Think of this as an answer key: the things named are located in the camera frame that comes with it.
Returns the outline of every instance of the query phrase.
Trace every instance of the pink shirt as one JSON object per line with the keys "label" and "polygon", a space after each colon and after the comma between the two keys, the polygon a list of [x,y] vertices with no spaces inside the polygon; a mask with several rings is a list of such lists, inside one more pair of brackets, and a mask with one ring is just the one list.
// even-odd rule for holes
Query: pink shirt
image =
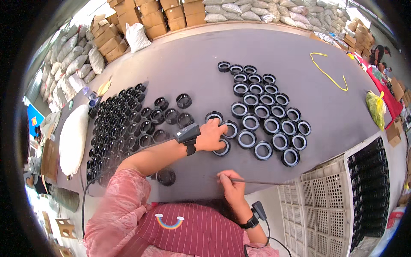
{"label": "pink shirt", "polygon": [[[87,256],[109,257],[116,255],[134,236],[137,222],[146,211],[150,195],[149,182],[135,169],[122,169],[111,178],[100,206],[87,222],[84,241],[87,244]],[[254,247],[263,244],[250,243],[244,232],[243,243]],[[250,257],[279,257],[278,250],[270,246],[255,249],[247,248]],[[192,256],[178,252],[169,252],[150,245],[143,256]]]}

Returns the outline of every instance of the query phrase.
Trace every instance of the table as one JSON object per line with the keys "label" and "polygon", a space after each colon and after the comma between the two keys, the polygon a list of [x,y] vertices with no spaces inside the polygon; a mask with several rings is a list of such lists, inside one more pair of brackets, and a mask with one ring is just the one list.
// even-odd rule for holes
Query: table
{"label": "table", "polygon": [[[312,52],[328,54],[328,57],[315,56],[316,63],[340,85],[344,85],[344,75],[348,91],[340,90],[318,70],[309,56]],[[154,100],[164,96],[170,103],[169,107],[176,108],[177,95],[188,93],[193,104],[185,111],[192,114],[199,125],[204,123],[205,115],[210,111],[219,111],[225,120],[238,122],[231,116],[230,106],[240,98],[233,94],[232,75],[218,72],[217,63],[220,61],[253,65],[258,74],[272,73],[277,77],[276,85],[280,92],[290,97],[289,106],[298,108],[302,118],[312,127],[312,133],[307,137],[308,146],[300,153],[301,161],[296,167],[285,167],[278,153],[268,161],[258,161],[251,150],[241,149],[232,140],[232,149],[225,157],[199,152],[172,164],[170,167],[177,177],[175,184],[165,187],[151,181],[151,201],[222,197],[222,187],[216,184],[214,176],[224,169],[234,169],[245,179],[284,182],[343,153],[379,130],[365,103],[367,91],[375,90],[368,74],[344,51],[286,32],[236,29],[199,34],[165,44],[154,41],[152,46],[112,62],[89,85],[97,90],[111,77],[111,87],[104,100],[124,88],[144,83],[147,86],[144,107],[153,107]],[[71,111],[86,102],[83,95],[77,95]],[[67,107],[62,111],[55,133],[57,141],[71,111]],[[384,119],[386,123],[391,121],[388,113]],[[93,122],[88,127],[85,154],[78,173],[71,181],[66,181],[59,171],[59,186],[83,191]],[[166,123],[158,128],[169,133],[178,130],[177,125]],[[261,128],[256,134],[258,140],[270,140]],[[247,184],[245,193],[267,187],[269,185]],[[98,184],[91,185],[90,195],[102,196],[104,190]]]}

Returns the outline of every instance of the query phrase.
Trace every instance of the yellow cord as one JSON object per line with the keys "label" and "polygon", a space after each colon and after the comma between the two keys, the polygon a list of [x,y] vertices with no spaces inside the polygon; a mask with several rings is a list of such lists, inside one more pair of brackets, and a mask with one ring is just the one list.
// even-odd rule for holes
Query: yellow cord
{"label": "yellow cord", "polygon": [[324,73],[329,79],[331,79],[331,81],[334,82],[334,84],[337,85],[337,87],[339,87],[341,90],[348,91],[348,86],[347,86],[347,82],[345,81],[344,75],[342,76],[342,78],[344,79],[345,87],[346,87],[346,88],[341,88],[327,73],[325,73],[325,72],[314,62],[314,58],[312,57],[313,54],[318,54],[318,55],[327,56],[327,57],[328,57],[328,55],[323,54],[323,53],[310,53],[310,54],[309,54],[309,55],[311,56],[312,62],[315,64],[315,66],[317,66],[317,68],[319,68],[319,69],[321,70],[322,73]]}

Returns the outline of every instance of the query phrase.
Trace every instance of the red tablecloth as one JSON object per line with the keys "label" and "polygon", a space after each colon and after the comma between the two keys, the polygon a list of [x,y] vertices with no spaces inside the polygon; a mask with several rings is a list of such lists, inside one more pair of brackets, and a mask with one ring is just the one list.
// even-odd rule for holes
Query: red tablecloth
{"label": "red tablecloth", "polygon": [[387,109],[389,110],[391,117],[392,117],[392,121],[386,126],[386,129],[394,122],[394,119],[401,113],[402,110],[402,104],[397,102],[397,100],[393,97],[393,95],[391,94],[390,90],[388,89],[388,87],[386,85],[381,84],[381,82],[374,76],[374,74],[372,73],[372,68],[368,67],[369,63],[365,60],[363,60],[363,58],[361,56],[359,56],[357,53],[353,53],[356,55],[356,57],[358,58],[358,60],[360,61],[360,63],[364,63],[367,67],[367,73],[370,76],[370,78],[372,79],[372,81],[374,82],[374,84],[377,86],[377,89],[380,91],[384,91],[384,96],[383,96],[383,100],[385,102],[385,104],[387,105]]}

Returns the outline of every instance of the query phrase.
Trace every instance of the red striped apron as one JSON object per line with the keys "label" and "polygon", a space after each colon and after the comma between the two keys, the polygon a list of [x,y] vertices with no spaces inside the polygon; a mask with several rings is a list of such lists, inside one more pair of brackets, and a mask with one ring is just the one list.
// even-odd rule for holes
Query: red striped apron
{"label": "red striped apron", "polygon": [[139,257],[149,245],[201,257],[244,256],[243,234],[243,229],[213,208],[164,204],[142,217],[135,235],[117,257]]}

